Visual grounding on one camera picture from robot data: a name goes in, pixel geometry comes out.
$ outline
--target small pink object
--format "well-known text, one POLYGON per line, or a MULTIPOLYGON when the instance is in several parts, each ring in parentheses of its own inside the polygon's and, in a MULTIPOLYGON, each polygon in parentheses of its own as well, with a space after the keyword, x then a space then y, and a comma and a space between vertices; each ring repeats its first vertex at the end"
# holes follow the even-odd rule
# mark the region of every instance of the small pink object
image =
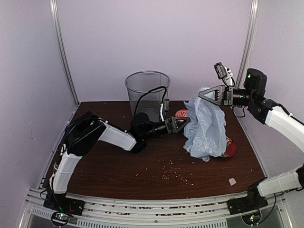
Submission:
POLYGON ((232 186, 232 185, 235 185, 237 182, 236 182, 236 180, 234 178, 230 178, 229 179, 229 183, 232 186))

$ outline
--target wooden tabletop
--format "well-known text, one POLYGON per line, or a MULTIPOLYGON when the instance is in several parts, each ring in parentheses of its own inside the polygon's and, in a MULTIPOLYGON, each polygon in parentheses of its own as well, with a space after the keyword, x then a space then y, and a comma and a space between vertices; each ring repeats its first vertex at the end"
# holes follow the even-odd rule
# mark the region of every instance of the wooden tabletop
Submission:
MULTIPOLYGON (((170 101, 169 115, 184 108, 183 102, 170 101)), ((87 111, 94 111, 123 129, 130 127, 132 115, 128 102, 82 102, 75 118, 87 111)), ((237 145, 235 156, 211 157, 209 162, 192 158, 183 149, 186 138, 182 132, 152 139, 139 154, 97 142, 77 165, 68 192, 115 199, 169 200, 246 191, 264 175, 231 109, 223 108, 223 111, 227 136, 237 145), (231 186, 230 178, 237 183, 231 186)))

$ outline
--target wastebasket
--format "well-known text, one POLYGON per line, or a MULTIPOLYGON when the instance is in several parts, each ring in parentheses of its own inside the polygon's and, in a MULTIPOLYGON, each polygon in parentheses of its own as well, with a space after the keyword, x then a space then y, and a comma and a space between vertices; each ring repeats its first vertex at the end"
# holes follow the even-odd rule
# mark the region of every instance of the wastebasket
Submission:
POLYGON ((133 116, 147 113, 151 121, 157 122, 162 100, 168 97, 170 78, 166 74, 153 71, 139 71, 125 80, 133 116))

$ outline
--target lavender wall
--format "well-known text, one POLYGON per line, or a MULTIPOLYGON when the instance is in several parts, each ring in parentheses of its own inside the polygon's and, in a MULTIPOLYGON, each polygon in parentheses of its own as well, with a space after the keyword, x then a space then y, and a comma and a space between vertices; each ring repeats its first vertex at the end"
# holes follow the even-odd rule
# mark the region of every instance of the lavender wall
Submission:
MULTIPOLYGON (((268 76, 266 97, 282 103, 304 121, 304 1, 261 2, 256 38, 249 67, 268 76)), ((268 177, 295 168, 304 154, 280 133, 258 124, 250 114, 242 123, 260 157, 268 177)), ((304 192, 286 195, 295 227, 302 228, 304 192)))
POLYGON ((238 72, 250 6, 249 0, 58 1, 78 98, 127 100, 125 78, 147 69, 171 77, 172 100, 217 85, 216 62, 238 72))
POLYGON ((0 227, 14 228, 74 104, 49 1, 0 5, 0 227))

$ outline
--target plastic bag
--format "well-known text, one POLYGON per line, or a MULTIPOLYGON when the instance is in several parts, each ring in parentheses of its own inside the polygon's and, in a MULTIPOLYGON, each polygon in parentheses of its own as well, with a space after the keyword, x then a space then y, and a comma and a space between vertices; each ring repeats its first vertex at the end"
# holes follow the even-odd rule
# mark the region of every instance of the plastic bag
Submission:
POLYGON ((220 107, 198 97, 198 92, 188 103, 184 102, 188 109, 187 117, 191 122, 184 128, 184 136, 188 138, 184 149, 192 157, 209 161, 209 155, 219 157, 226 151, 226 121, 225 114, 220 107))

